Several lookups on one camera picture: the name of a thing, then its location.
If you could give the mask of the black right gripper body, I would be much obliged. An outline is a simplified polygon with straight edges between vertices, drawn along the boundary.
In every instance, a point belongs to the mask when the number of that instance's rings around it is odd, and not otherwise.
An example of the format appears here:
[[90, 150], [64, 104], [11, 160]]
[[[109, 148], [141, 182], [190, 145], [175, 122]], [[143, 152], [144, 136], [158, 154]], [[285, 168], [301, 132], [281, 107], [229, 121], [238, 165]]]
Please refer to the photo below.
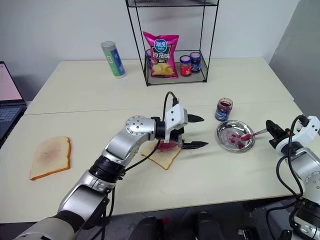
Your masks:
[[288, 138], [290, 135], [290, 130], [286, 128], [283, 130], [280, 126], [276, 125], [273, 128], [273, 141], [274, 142], [281, 142], [282, 140]]

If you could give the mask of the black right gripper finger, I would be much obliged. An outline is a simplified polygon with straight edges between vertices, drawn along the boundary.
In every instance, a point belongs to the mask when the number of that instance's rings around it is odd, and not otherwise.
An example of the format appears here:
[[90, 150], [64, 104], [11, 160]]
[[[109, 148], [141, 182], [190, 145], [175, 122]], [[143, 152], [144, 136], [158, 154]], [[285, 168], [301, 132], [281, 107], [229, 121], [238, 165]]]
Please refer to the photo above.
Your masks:
[[275, 137], [271, 140], [269, 140], [270, 145], [276, 149], [277, 145], [282, 141], [283, 139], [281, 137]]
[[265, 122], [266, 125], [266, 130], [272, 135], [272, 136], [276, 136], [279, 132], [280, 127], [275, 124], [272, 120], [267, 120]]

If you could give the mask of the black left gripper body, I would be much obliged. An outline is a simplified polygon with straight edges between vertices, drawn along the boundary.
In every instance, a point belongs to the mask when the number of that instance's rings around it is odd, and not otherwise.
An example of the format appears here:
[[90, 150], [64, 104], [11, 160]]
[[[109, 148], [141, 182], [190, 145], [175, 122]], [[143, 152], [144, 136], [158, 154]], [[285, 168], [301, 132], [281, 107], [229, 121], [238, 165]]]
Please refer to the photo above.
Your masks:
[[181, 148], [182, 134], [188, 124], [188, 112], [184, 107], [172, 107], [167, 111], [167, 141], [175, 141]]

